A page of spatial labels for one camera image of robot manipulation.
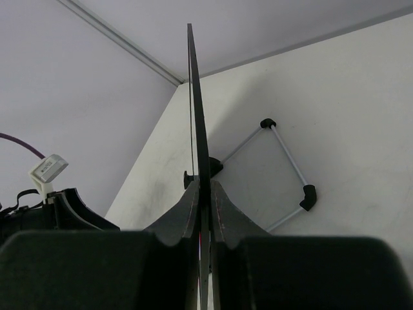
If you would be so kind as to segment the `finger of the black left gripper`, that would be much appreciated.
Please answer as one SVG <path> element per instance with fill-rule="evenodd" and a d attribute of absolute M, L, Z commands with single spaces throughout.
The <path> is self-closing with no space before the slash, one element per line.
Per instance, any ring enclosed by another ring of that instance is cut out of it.
<path fill-rule="evenodd" d="M 53 193 L 54 216 L 61 230 L 119 231 L 120 228 L 89 209 L 76 188 Z"/>

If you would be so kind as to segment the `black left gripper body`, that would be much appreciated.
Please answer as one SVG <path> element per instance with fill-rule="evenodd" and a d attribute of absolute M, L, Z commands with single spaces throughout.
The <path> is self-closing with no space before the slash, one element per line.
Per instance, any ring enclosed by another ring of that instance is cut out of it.
<path fill-rule="evenodd" d="M 43 201 L 29 207 L 20 206 L 20 199 L 29 193 L 19 193 L 15 205 L 1 209 L 1 231 L 23 231 L 37 229 L 55 229 L 55 212 Z"/>

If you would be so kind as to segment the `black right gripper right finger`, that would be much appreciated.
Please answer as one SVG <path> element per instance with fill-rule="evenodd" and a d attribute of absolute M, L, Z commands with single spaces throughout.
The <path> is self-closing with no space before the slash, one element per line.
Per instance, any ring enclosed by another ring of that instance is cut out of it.
<path fill-rule="evenodd" d="M 216 309 L 411 309 L 395 252 L 376 238 L 272 236 L 211 184 Z"/>

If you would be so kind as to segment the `black-framed small whiteboard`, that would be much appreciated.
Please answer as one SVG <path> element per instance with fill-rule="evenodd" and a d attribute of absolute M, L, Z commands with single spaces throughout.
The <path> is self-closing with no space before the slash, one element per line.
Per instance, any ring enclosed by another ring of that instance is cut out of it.
<path fill-rule="evenodd" d="M 207 142 L 207 131 L 205 127 L 205 116 L 203 110 L 203 100 L 201 95 L 201 84 L 199 69 L 197 64 L 196 46 L 192 24 L 187 24 L 188 38 L 188 81 L 192 97 L 190 104 L 193 108 L 194 120 L 191 122 L 195 126 L 196 154 L 199 181 L 199 202 L 200 211 L 200 255 L 199 255 L 199 294 L 200 308 L 208 308 L 208 279 L 209 279 L 209 257 L 210 257 L 210 227 L 209 211 L 211 207 L 211 179 L 210 162 Z"/>

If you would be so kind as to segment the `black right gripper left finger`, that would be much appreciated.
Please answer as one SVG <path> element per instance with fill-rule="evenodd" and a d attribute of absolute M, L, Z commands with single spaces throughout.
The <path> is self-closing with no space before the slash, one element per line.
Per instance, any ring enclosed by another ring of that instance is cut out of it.
<path fill-rule="evenodd" d="M 1 231 L 1 308 L 195 309 L 198 200 L 141 231 Z"/>

